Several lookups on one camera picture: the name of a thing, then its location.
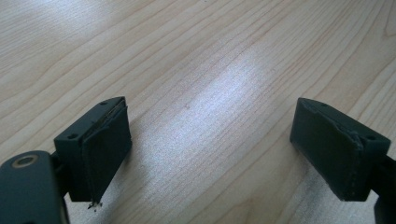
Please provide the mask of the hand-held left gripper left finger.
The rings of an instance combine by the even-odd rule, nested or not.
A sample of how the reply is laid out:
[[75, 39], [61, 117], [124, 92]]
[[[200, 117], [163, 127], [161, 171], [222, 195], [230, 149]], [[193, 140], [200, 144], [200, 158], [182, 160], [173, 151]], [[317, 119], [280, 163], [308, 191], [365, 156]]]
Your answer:
[[104, 100], [54, 139], [74, 202], [99, 203], [132, 149], [125, 98]]

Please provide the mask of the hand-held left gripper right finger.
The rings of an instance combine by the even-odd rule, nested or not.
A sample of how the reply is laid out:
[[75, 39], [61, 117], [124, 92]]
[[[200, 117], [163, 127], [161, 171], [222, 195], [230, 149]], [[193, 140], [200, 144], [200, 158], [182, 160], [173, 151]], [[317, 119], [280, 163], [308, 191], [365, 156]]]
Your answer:
[[390, 140], [330, 105], [300, 98], [290, 141], [342, 201], [363, 202], [370, 191], [391, 200]]

